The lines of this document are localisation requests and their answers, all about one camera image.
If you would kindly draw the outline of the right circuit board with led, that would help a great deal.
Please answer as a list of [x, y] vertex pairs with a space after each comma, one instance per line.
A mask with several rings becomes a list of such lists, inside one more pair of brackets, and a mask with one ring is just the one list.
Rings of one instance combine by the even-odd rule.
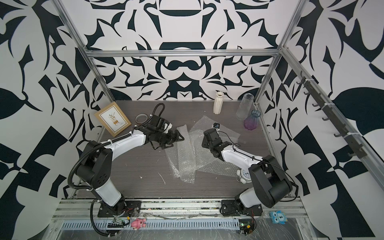
[[257, 223], [254, 220], [240, 220], [240, 234], [250, 235], [257, 228]]

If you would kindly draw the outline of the pink pig toy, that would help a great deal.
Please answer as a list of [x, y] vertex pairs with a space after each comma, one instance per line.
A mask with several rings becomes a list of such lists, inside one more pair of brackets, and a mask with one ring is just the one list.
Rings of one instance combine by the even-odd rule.
[[131, 222], [131, 228], [135, 231], [145, 228], [147, 225], [147, 220], [145, 218], [136, 218], [133, 222]]

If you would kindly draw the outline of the iridescent bubble wrap bundle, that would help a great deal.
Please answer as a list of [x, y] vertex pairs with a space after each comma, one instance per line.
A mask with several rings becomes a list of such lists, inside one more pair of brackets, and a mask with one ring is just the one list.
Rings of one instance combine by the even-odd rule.
[[190, 139], [194, 147], [197, 171], [227, 177], [236, 177], [236, 172], [239, 169], [237, 166], [215, 158], [209, 149], [202, 147], [202, 141], [204, 139], [202, 130], [193, 131]]

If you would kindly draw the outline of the wooden framed picture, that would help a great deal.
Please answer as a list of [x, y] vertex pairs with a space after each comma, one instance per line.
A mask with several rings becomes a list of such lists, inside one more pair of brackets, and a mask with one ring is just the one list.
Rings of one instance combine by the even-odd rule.
[[132, 125], [116, 102], [96, 112], [95, 117], [113, 137]]

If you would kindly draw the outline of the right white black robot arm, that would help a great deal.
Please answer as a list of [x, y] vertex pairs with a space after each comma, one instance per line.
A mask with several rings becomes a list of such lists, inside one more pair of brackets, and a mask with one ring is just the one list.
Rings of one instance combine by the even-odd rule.
[[251, 180], [253, 187], [238, 196], [246, 209], [257, 205], [271, 208], [293, 190], [288, 175], [273, 156], [255, 156], [224, 142], [215, 128], [204, 131], [202, 147], [215, 158], [239, 167], [246, 174], [245, 180]]

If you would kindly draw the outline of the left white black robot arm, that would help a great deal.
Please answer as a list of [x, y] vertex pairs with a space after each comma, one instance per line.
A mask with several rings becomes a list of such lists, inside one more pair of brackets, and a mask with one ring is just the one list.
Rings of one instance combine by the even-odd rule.
[[154, 150], [165, 150], [174, 143], [184, 141], [172, 124], [160, 116], [153, 115], [128, 134], [103, 143], [92, 141], [87, 144], [80, 159], [68, 176], [68, 185], [75, 190], [92, 192], [108, 216], [121, 216], [128, 212], [124, 196], [111, 180], [112, 163], [122, 154], [150, 143]]

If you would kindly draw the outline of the black hook rail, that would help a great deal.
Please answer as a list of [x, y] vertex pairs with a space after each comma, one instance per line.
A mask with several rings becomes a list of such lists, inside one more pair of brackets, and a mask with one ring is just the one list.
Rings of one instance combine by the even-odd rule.
[[364, 150], [364, 144], [361, 140], [359, 140], [359, 133], [352, 130], [347, 124], [347, 121], [344, 120], [344, 116], [338, 110], [336, 104], [334, 104], [325, 92], [318, 86], [314, 79], [307, 79], [304, 76], [301, 76], [301, 80], [298, 85], [302, 85], [305, 87], [307, 92], [305, 92], [306, 96], [311, 96], [315, 100], [315, 104], [313, 104], [314, 108], [320, 109], [326, 115], [325, 118], [322, 118], [323, 121], [330, 121], [335, 129], [338, 131], [334, 134], [336, 138], [343, 138], [348, 146], [352, 150], [352, 154], [348, 154], [351, 157], [358, 157], [362, 159], [366, 157], [368, 154]]

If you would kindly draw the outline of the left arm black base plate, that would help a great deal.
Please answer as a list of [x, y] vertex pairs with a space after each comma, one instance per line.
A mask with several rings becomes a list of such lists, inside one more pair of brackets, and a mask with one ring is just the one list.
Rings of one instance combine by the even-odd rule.
[[141, 211], [141, 201], [119, 201], [114, 207], [101, 202], [99, 218], [138, 217]]

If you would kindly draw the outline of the purple blue glass vase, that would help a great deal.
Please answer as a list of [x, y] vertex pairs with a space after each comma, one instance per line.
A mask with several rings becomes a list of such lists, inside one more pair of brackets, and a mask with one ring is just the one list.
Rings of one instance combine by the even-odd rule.
[[252, 110], [251, 114], [244, 120], [244, 128], [246, 130], [255, 130], [259, 125], [261, 113], [258, 110]]

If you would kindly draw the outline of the blue owl toy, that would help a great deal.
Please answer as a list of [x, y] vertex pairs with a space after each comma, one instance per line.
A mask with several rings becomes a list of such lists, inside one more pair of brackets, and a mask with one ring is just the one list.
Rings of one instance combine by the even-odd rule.
[[281, 211], [270, 212], [270, 218], [273, 224], [284, 225], [288, 221], [286, 214]]

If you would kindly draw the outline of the white alarm clock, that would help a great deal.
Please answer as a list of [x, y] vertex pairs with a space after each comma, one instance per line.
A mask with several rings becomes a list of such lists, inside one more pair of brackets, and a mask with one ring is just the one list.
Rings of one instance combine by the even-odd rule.
[[251, 175], [248, 170], [238, 169], [236, 174], [240, 183], [249, 184], [252, 182]]

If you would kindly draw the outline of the left green circuit board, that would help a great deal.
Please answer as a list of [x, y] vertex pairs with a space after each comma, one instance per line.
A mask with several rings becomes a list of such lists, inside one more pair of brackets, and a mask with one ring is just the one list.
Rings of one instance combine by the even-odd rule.
[[129, 226], [131, 223], [130, 218], [128, 217], [126, 220], [118, 220], [114, 219], [111, 223], [108, 223], [108, 228], [125, 228]]

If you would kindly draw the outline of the bubble wrap around white vase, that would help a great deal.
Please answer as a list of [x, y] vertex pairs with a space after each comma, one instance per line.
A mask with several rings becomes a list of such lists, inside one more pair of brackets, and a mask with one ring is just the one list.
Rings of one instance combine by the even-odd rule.
[[178, 159], [178, 149], [177, 147], [172, 147], [165, 149], [167, 159], [169, 161], [171, 173], [173, 175], [173, 178], [179, 178], [180, 177], [180, 171], [179, 171], [179, 159]]

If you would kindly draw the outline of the clear glass vase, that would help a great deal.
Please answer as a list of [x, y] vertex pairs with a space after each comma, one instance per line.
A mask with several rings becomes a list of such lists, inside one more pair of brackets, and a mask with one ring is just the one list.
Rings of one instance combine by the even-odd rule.
[[236, 118], [238, 120], [245, 120], [248, 117], [248, 114], [250, 112], [251, 106], [254, 102], [254, 95], [251, 93], [244, 94], [242, 101], [239, 105], [239, 108], [236, 112]]

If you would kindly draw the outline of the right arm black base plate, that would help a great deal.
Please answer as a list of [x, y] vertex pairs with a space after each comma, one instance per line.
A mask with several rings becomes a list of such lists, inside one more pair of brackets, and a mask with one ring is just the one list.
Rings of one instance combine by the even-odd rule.
[[220, 213], [224, 217], [231, 216], [256, 216], [259, 217], [263, 214], [262, 205], [255, 205], [246, 208], [239, 200], [222, 200]]

